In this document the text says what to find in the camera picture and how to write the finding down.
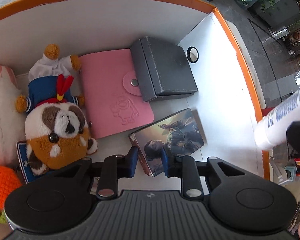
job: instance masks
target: plush toy eye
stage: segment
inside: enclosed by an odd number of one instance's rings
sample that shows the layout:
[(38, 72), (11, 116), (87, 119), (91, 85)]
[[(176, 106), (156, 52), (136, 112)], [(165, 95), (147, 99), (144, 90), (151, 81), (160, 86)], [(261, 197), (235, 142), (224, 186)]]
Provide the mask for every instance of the plush toy eye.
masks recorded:
[(56, 133), (51, 133), (48, 135), (49, 141), (52, 143), (57, 143), (59, 141), (59, 136)]

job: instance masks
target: stuffed animal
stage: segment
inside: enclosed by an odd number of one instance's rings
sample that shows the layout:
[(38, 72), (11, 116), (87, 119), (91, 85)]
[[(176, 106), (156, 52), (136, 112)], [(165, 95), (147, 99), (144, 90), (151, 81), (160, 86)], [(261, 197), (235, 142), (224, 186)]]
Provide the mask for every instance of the stuffed animal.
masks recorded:
[(19, 96), (16, 109), (26, 112), (27, 157), (34, 175), (60, 169), (98, 150), (79, 106), (83, 96), (73, 97), (71, 68), (81, 67), (78, 56), (58, 60), (59, 47), (50, 44), (29, 71), (29, 96)]
[(0, 165), (18, 164), (16, 142), (25, 139), (25, 116), (14, 103), (20, 91), (11, 68), (0, 65)]

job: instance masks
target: white tube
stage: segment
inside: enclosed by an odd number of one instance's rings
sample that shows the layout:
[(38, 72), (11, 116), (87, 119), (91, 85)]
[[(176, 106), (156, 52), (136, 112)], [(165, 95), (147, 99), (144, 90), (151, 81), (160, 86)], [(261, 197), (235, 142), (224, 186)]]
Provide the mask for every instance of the white tube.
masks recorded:
[(293, 121), (300, 121), (300, 89), (263, 117), (254, 131), (258, 148), (270, 150), (287, 140), (286, 131)]

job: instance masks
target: red bow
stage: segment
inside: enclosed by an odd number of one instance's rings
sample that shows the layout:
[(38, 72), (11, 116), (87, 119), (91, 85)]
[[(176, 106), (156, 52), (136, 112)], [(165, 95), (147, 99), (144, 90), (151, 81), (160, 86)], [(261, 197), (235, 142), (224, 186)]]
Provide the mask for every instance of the red bow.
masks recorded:
[(35, 107), (42, 105), (44, 103), (64, 103), (68, 102), (64, 96), (65, 93), (68, 91), (68, 89), (71, 87), (72, 81), (74, 77), (68, 76), (67, 78), (64, 77), (64, 75), (58, 75), (57, 78), (57, 95), (55, 98), (49, 98), (47, 100), (44, 100), (40, 103), (38, 103)]

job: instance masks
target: metal screw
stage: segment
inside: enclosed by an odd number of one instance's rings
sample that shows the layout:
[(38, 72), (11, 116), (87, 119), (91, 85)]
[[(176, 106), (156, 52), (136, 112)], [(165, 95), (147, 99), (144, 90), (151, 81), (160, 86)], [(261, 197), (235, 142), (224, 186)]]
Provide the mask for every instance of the metal screw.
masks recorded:
[(188, 189), (186, 194), (189, 197), (199, 197), (199, 196), (201, 196), (202, 192), (196, 188), (192, 188), (192, 189)]
[(109, 188), (104, 188), (104, 189), (99, 190), (98, 194), (101, 197), (111, 197), (114, 195), (114, 191)]
[(131, 85), (132, 85), (133, 87), (137, 87), (137, 86), (139, 85), (138, 80), (136, 80), (135, 78), (134, 78), (134, 79), (131, 79)]

